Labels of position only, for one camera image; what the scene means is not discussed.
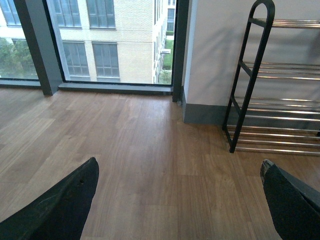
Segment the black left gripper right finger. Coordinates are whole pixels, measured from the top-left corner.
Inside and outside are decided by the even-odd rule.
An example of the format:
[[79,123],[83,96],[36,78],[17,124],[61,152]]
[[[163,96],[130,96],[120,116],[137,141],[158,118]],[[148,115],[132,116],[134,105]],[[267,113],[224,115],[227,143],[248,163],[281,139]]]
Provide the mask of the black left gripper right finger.
[[320,238],[320,192],[265,159],[260,177],[273,225],[283,240]]

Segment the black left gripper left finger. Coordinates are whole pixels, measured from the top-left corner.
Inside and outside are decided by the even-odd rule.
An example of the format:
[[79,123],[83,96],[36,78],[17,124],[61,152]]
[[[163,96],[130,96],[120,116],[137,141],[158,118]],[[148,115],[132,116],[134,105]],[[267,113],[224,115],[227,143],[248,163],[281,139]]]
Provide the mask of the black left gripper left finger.
[[99,179],[91,157],[0,224],[2,240],[79,240]]

